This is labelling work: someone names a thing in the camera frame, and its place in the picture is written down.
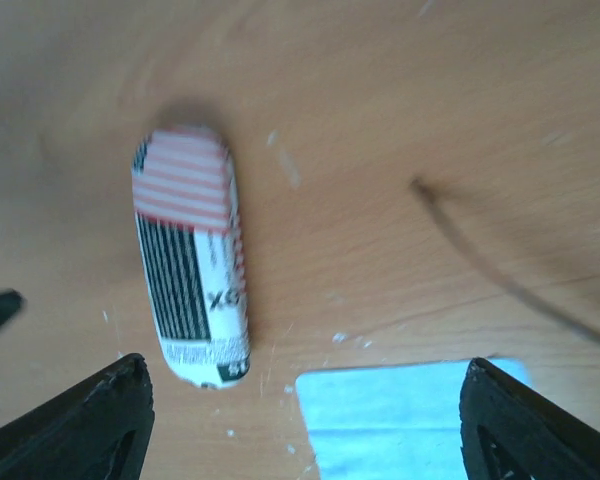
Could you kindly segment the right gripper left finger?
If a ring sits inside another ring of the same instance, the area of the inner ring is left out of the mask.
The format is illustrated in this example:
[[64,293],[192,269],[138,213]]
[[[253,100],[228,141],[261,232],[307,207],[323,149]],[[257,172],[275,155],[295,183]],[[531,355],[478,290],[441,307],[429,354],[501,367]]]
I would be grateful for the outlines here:
[[128,354],[0,427],[0,479],[138,479],[154,420],[145,359]]

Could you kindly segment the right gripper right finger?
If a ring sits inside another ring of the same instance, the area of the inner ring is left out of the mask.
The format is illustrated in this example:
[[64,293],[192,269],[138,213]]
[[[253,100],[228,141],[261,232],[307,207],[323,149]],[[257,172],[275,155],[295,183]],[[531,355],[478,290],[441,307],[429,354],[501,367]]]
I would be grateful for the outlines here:
[[459,411],[470,479],[600,479],[600,432],[484,358],[469,362]]

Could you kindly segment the american flag glasses case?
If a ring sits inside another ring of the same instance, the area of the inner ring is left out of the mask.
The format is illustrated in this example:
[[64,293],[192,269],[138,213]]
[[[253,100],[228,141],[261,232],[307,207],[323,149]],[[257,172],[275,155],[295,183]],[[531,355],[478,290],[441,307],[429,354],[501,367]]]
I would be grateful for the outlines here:
[[228,145],[212,129],[158,129],[136,150],[132,201],[148,299],[167,366],[199,388],[250,369],[238,191]]

